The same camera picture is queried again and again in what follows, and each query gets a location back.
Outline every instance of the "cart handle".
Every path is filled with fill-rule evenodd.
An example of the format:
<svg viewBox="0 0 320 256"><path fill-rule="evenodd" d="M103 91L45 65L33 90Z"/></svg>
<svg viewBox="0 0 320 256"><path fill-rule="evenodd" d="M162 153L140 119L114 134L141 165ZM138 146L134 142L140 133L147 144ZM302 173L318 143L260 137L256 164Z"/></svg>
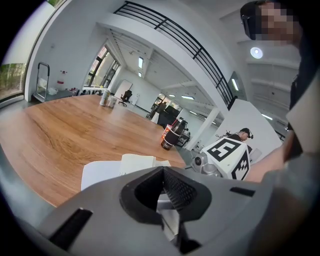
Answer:
<svg viewBox="0 0 320 256"><path fill-rule="evenodd" d="M44 66L46 66L48 68L48 77L49 77L50 76L50 66L49 66L49 64L46 64L44 62L39 62L38 63L38 69L40 68L40 65L44 65Z"/></svg>

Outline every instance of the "vr headset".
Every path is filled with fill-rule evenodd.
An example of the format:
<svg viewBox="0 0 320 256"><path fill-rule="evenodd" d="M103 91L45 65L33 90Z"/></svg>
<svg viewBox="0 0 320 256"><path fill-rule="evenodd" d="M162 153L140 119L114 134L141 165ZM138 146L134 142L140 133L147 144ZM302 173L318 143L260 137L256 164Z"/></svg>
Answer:
<svg viewBox="0 0 320 256"><path fill-rule="evenodd" d="M262 36L262 20L260 5L266 0L246 3L240 10L241 20L245 34L251 39L260 39Z"/></svg>

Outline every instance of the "whiteboard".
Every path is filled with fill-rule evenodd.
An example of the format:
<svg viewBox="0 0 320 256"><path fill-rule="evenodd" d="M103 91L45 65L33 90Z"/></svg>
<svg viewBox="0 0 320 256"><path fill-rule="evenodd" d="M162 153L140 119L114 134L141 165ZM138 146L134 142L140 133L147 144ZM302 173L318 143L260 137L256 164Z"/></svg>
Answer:
<svg viewBox="0 0 320 256"><path fill-rule="evenodd" d="M130 90L132 86L132 82L129 82L127 80L123 80L122 83L120 84L118 90L115 92L115 97L120 99L121 95L124 95L126 91Z"/></svg>

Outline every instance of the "black office chair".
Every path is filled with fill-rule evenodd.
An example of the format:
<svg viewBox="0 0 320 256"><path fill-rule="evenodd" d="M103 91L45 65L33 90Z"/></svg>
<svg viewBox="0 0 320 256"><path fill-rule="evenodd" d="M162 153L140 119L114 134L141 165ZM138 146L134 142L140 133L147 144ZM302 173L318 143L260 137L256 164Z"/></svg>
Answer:
<svg viewBox="0 0 320 256"><path fill-rule="evenodd" d="M127 90L127 91L124 93L123 96L122 96L122 94L121 94L120 99L121 99L122 101L119 101L118 104L121 103L121 104L123 104L124 107L126 107L127 104L126 104L125 102L129 102L129 99L130 99L131 96L132 96L132 91Z"/></svg>

